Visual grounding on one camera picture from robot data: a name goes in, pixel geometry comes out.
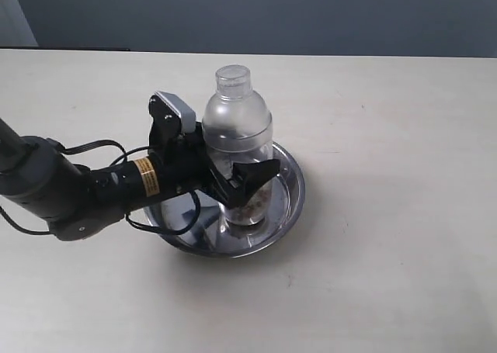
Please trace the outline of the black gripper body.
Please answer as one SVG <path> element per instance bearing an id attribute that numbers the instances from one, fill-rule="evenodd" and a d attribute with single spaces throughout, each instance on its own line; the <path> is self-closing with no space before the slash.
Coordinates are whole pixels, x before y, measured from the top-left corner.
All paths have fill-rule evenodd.
<path id="1" fill-rule="evenodd" d="M 221 202 L 220 175 L 207 156 L 206 144 L 195 144 L 194 132 L 182 133 L 179 118 L 155 93 L 149 99 L 148 112 L 152 118 L 148 158 L 159 193 L 146 202 L 157 203 L 195 190 Z"/>

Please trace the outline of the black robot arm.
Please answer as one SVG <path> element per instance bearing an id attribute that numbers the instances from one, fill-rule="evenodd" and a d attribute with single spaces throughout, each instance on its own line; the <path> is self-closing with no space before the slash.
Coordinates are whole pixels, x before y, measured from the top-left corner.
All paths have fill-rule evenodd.
<path id="1" fill-rule="evenodd" d="M 276 159 L 237 163 L 224 177 L 207 153 L 195 112 L 178 96 L 156 92 L 147 155 L 131 160 L 124 151 L 110 166 L 92 170 L 72 164 L 74 154 L 106 146 L 97 140 L 67 148 L 42 137 L 20 136 L 1 125 L 1 194 L 41 218 L 47 234 L 60 241 L 91 237 L 133 211 L 187 194 L 200 215 L 199 194 L 229 209 L 246 205 L 274 178 Z"/>

